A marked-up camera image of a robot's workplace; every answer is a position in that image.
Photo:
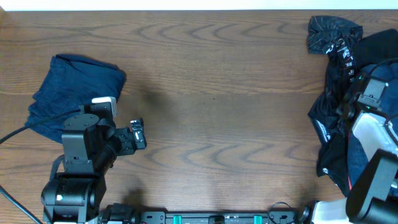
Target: wooden tabletop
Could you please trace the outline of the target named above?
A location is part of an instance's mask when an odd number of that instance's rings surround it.
[[[398,29],[397,11],[8,12],[0,28],[0,136],[24,125],[59,53],[127,73],[116,124],[145,120],[148,147],[119,157],[101,208],[265,210],[342,198],[315,166],[307,113],[327,56],[307,52],[312,15]],[[0,146],[0,183],[38,217],[61,144],[31,130]],[[0,222],[31,223],[4,197]]]

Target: white background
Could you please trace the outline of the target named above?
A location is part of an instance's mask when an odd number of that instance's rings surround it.
[[[398,9],[398,0],[0,0],[0,6],[6,11]]]

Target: blue cloth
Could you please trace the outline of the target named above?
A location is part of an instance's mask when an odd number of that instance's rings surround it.
[[[56,55],[42,86],[33,95],[36,102],[28,108],[30,116],[25,125],[78,109],[79,105],[91,103],[92,98],[118,99],[125,81],[125,73],[115,65],[80,55]],[[63,122],[70,116],[53,119],[32,130],[62,143]]]
[[[362,69],[362,71],[369,73],[372,68],[376,65],[368,65]],[[388,116],[392,116],[398,113],[398,62],[392,63],[390,65],[377,67],[372,72],[373,77],[381,78],[388,81],[389,87],[385,91],[380,108],[381,111],[387,113]],[[398,133],[398,119],[392,120],[392,127],[396,133]],[[349,173],[349,180],[353,186],[359,179],[359,176],[365,170],[368,164],[368,158],[365,155],[365,151],[359,140],[350,133],[348,139],[348,150],[347,150],[347,166]],[[394,190],[392,192],[394,195],[398,196],[398,191]]]

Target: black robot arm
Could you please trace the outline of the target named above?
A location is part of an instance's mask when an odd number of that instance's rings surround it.
[[[43,219],[47,223],[86,223],[97,217],[106,191],[106,171],[118,156],[134,154],[147,146],[141,119],[131,121],[132,131],[116,128],[116,101],[95,102],[80,106],[80,114],[64,122],[65,155],[54,162],[42,191]],[[64,172],[55,174],[60,162]]]

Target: wood grain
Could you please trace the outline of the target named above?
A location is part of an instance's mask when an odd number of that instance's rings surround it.
[[[114,202],[172,210],[265,210],[342,194],[315,166],[307,118],[327,57],[309,55],[311,15],[398,28],[397,11],[9,12],[0,29],[0,135],[19,128],[51,56],[118,65],[118,126],[142,116],[148,148],[106,174]],[[42,217],[40,193],[62,145],[27,130],[0,150],[0,183]],[[0,197],[0,222],[30,223]]]

